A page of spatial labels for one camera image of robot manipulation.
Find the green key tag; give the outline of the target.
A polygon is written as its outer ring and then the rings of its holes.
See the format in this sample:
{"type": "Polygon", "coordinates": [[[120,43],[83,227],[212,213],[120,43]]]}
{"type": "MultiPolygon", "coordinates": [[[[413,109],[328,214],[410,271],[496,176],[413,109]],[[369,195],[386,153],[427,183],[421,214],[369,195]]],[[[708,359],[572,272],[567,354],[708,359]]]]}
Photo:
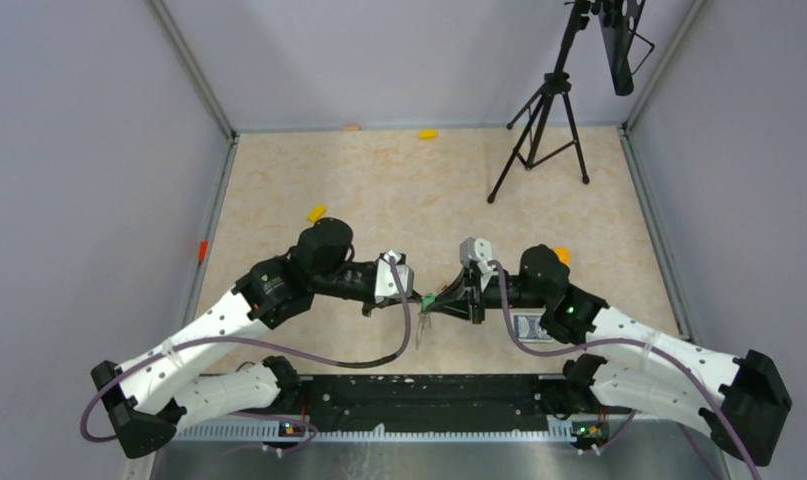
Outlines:
{"type": "Polygon", "coordinates": [[[436,301],[436,295],[435,294],[429,293],[429,294],[424,295],[421,298],[421,310],[422,311],[428,311],[430,309],[430,307],[435,303],[435,301],[436,301]]]}

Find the metal key holder plate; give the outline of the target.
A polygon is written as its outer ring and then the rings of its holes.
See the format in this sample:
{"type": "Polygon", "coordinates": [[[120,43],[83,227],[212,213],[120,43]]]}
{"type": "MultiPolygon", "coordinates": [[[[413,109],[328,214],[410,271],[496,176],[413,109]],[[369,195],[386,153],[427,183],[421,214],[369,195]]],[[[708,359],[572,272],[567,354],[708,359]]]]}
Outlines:
{"type": "Polygon", "coordinates": [[[415,348],[417,350],[421,348],[424,336],[431,328],[431,314],[429,312],[420,312],[415,329],[415,348]]]}

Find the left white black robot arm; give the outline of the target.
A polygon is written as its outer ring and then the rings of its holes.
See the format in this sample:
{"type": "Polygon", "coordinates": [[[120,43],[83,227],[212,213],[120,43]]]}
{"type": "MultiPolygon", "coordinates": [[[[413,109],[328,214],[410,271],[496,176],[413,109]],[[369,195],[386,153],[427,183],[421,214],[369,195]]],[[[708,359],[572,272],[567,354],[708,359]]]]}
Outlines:
{"type": "Polygon", "coordinates": [[[389,250],[356,262],[351,227],[322,218],[283,255],[256,263],[211,307],[144,354],[104,361],[91,371],[97,389],[80,420],[89,442],[90,412],[103,405],[129,459],[147,456],[178,433],[247,409],[287,413],[298,404],[300,377],[290,364],[299,351],[262,341],[285,321],[308,311],[316,296],[359,301],[363,313],[404,309],[404,338],[412,334],[410,304],[420,301],[414,272],[389,250]]]}

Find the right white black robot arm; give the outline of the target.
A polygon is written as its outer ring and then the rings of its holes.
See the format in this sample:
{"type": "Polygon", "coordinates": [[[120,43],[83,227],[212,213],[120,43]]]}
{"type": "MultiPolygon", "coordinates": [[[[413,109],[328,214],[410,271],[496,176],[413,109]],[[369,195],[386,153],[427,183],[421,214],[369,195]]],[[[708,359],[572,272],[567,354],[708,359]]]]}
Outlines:
{"type": "Polygon", "coordinates": [[[598,405],[652,413],[687,426],[750,466],[770,464],[792,400],[775,362],[749,350],[714,351],[630,317],[569,280],[551,248],[525,250],[516,274],[483,239],[460,247],[462,270],[423,308],[480,323],[490,309],[536,310],[546,335],[576,359],[565,364],[565,397],[579,412],[598,405]]]}

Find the orange object behind right arm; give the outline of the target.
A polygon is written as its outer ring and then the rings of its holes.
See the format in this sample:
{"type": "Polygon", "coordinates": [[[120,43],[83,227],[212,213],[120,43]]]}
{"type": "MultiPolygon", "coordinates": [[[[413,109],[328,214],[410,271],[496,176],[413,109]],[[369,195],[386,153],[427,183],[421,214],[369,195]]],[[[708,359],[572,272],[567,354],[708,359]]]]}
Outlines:
{"type": "Polygon", "coordinates": [[[562,264],[564,264],[566,266],[569,266],[571,264],[571,257],[570,257],[570,252],[569,252],[568,248],[555,247],[553,249],[553,251],[555,252],[555,254],[557,255],[557,258],[559,259],[559,261],[562,264]]]}

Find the blue playing card deck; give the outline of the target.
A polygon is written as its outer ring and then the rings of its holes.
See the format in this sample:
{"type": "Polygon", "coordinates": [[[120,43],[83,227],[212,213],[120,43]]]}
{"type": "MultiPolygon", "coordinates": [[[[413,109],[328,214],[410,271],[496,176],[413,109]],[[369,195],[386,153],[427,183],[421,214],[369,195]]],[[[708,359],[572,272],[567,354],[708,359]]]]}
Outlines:
{"type": "Polygon", "coordinates": [[[537,313],[512,313],[511,325],[516,338],[522,343],[554,343],[555,340],[540,324],[541,315],[537,313]]]}

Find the yellow block centre left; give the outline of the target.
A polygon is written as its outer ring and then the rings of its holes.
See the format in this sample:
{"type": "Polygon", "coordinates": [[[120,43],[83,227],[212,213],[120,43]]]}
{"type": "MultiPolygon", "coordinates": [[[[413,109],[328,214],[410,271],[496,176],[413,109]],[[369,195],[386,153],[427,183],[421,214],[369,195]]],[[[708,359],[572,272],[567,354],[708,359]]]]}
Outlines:
{"type": "Polygon", "coordinates": [[[310,223],[315,223],[320,220],[327,212],[327,207],[323,204],[315,205],[307,214],[306,219],[310,223]]]}

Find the black tripod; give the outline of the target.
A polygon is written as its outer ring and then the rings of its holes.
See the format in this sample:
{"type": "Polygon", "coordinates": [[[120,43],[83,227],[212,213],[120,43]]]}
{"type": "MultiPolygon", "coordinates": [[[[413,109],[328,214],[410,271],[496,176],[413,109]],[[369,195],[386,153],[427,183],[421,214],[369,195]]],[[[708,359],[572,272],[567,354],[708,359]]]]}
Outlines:
{"type": "MultiPolygon", "coordinates": [[[[588,27],[592,17],[596,16],[598,18],[597,12],[599,11],[600,7],[597,5],[597,2],[598,1],[576,0],[569,1],[567,3],[571,7],[571,11],[565,31],[563,33],[560,51],[553,70],[543,76],[543,82],[540,87],[531,95],[531,97],[517,112],[517,114],[506,124],[506,128],[511,130],[523,115],[527,116],[527,122],[521,131],[521,134],[516,141],[495,185],[492,187],[491,192],[487,196],[487,202],[489,204],[495,202],[498,192],[500,191],[511,167],[514,164],[519,163],[524,167],[525,170],[530,171],[569,148],[575,150],[581,175],[581,182],[585,185],[590,183],[590,176],[585,162],[578,127],[570,100],[572,84],[570,82],[570,74],[566,71],[566,65],[569,53],[578,33],[588,27]],[[548,123],[548,118],[556,99],[561,99],[563,101],[568,126],[571,132],[571,140],[558,147],[553,152],[540,156],[539,147],[541,146],[545,126],[548,123]]],[[[653,53],[656,49],[655,43],[640,34],[638,32],[638,26],[633,43],[635,40],[639,39],[648,46],[648,52],[653,53]]],[[[633,70],[633,82],[635,74],[641,69],[643,64],[643,62],[640,62],[636,67],[630,66],[633,70]]]]}

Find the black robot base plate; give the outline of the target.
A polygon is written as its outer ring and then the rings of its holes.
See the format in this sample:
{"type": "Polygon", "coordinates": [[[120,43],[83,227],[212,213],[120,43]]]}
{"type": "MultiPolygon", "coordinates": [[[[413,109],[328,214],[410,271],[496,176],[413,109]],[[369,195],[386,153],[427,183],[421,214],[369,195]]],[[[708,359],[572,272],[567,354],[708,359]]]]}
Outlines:
{"type": "Polygon", "coordinates": [[[625,414],[557,374],[318,374],[302,377],[249,417],[303,420],[322,433],[509,433],[545,431],[558,420],[625,414]]]}

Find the orange red wall clip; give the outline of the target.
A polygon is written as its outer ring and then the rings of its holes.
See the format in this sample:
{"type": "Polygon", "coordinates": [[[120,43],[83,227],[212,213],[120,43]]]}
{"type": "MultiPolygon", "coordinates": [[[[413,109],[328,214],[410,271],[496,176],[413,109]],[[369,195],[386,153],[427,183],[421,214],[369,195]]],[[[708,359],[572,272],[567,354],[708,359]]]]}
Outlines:
{"type": "Polygon", "coordinates": [[[208,245],[209,245],[209,242],[207,240],[202,240],[199,243],[199,248],[198,248],[198,261],[199,262],[202,262],[202,261],[205,260],[206,255],[207,255],[207,251],[208,251],[208,245]]]}

